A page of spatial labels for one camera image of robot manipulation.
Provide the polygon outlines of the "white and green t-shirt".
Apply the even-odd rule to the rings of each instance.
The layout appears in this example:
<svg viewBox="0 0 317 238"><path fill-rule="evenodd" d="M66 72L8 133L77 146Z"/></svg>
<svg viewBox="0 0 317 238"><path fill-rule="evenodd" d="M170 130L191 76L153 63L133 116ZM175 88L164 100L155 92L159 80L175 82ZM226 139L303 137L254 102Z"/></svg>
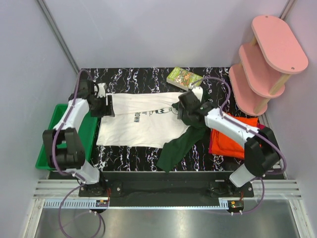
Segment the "white and green t-shirt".
<svg viewBox="0 0 317 238"><path fill-rule="evenodd" d="M177 118L179 92L113 94L101 119L94 167L103 171L200 170L198 145L210 131Z"/></svg>

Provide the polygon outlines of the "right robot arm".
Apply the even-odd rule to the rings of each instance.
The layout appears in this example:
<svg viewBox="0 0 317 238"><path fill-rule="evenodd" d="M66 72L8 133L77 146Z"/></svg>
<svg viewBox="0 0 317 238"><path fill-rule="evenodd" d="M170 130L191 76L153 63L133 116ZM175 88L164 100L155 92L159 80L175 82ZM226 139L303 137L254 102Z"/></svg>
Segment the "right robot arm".
<svg viewBox="0 0 317 238"><path fill-rule="evenodd" d="M226 135L244 149L244 164L236 169L225 184L229 196L237 196L243 186L265 175L281 158L273 131L247 125L224 113L211 102L198 99L192 90L179 97L178 115L192 123L204 124Z"/></svg>

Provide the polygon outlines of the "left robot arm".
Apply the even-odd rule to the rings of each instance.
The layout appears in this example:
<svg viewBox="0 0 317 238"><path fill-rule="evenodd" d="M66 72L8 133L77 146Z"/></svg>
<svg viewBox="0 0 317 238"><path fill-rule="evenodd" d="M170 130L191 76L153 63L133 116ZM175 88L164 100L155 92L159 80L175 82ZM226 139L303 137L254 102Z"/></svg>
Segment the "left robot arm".
<svg viewBox="0 0 317 238"><path fill-rule="evenodd" d="M75 91L68 100L65 113L52 128L43 132L43 144L47 162L61 175L71 175L84 185L90 186L95 196L106 193L107 184L101 172L86 160L86 149L78 131L84 117L114 117L112 96L106 94L105 83L82 80L75 86Z"/></svg>

